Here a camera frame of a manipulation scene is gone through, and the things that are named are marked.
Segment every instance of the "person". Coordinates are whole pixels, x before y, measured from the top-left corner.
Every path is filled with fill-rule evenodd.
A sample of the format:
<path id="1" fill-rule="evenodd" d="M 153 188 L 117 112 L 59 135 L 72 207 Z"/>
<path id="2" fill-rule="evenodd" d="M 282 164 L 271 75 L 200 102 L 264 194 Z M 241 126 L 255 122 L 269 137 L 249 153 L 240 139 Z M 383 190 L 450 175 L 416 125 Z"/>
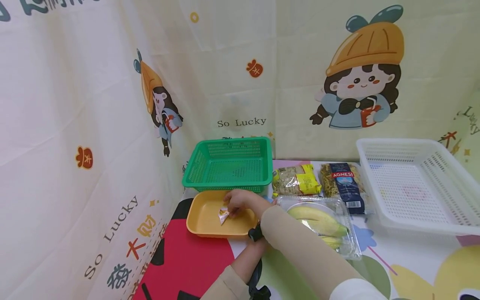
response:
<path id="1" fill-rule="evenodd" d="M 224 201 L 229 217 L 251 209 L 260 220 L 264 238 L 250 242 L 235 261 L 227 266 L 201 298 L 202 300 L 250 299 L 246 283 L 268 244 L 296 267 L 318 299 L 385 300 L 347 261 L 331 249 L 317 234 L 287 214 L 280 206 L 261 196 L 232 190 Z"/>

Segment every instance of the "blue pasta package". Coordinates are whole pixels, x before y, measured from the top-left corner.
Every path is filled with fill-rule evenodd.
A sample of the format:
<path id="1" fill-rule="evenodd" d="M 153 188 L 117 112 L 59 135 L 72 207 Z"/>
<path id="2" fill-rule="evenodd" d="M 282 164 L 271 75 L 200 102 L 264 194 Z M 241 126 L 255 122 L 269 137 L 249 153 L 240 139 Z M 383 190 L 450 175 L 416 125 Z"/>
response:
<path id="1" fill-rule="evenodd" d="M 364 199 L 365 190 L 360 181 L 360 174 L 353 164 L 324 164 L 320 173 L 325 197 L 342 199 L 351 215 L 368 213 Z"/>

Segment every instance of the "red cup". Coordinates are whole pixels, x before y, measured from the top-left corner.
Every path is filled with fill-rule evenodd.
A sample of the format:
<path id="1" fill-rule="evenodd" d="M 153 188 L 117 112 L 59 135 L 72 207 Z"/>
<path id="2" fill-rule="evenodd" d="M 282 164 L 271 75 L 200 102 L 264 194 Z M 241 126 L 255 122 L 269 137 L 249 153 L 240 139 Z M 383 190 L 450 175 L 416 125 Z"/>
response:
<path id="1" fill-rule="evenodd" d="M 173 120 L 173 118 L 174 118 L 174 117 L 173 117 L 172 115 L 169 115 L 168 118 L 167 118 L 167 120 L 165 121 L 165 125 L 167 126 L 167 129 L 168 129 L 168 131 L 170 131 L 171 133 L 175 132 L 175 131 L 179 128 L 179 127 L 177 127 L 177 128 L 175 128 L 175 129 L 172 129 L 172 128 L 170 127 L 170 122 Z"/>
<path id="2" fill-rule="evenodd" d="M 360 112 L 360 116 L 361 116 L 361 126 L 362 127 L 370 127 L 370 126 L 373 126 L 376 124 L 376 122 L 374 121 L 372 124 L 369 124 L 367 125 L 367 117 L 369 115 L 371 115 L 372 112 L 377 112 L 380 110 L 380 105 L 374 105 L 372 107 L 369 107 L 369 108 L 366 108 L 366 109 L 363 109 L 361 112 Z"/>

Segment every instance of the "orange hat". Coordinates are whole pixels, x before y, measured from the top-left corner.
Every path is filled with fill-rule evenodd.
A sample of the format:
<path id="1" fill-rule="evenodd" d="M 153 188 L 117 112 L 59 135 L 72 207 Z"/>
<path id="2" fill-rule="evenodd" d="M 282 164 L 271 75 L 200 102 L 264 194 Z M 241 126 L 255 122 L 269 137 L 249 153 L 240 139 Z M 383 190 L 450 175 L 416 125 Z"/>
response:
<path id="1" fill-rule="evenodd" d="M 142 70 L 142 90 L 144 92 L 145 104 L 149 114 L 153 111 L 153 93 L 152 90 L 158 86 L 163 86 L 163 82 L 155 71 L 152 70 L 143 61 L 140 62 L 140 69 Z"/>
<path id="2" fill-rule="evenodd" d="M 325 74 L 365 65 L 388 63 L 398 65 L 403 58 L 403 34 L 393 23 L 379 22 L 352 33 L 338 47 Z"/>

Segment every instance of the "table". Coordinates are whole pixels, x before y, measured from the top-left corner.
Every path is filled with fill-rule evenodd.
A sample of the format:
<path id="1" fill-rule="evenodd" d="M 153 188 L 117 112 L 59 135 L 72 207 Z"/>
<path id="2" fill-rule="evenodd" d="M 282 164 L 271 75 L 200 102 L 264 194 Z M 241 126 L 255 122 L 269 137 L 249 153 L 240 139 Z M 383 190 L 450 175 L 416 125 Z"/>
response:
<path id="1" fill-rule="evenodd" d="M 274 160 L 274 168 L 321 162 Z M 198 300 L 245 248 L 246 241 L 202 239 L 185 224 L 195 190 L 187 189 L 140 282 L 134 300 Z M 271 187 L 264 198 L 271 199 Z M 350 263 L 388 299 L 480 300 L 480 237 L 441 236 L 385 228 L 375 215 L 353 216 L 362 251 Z M 315 299 L 296 269 L 271 250 L 257 287 L 272 300 Z"/>

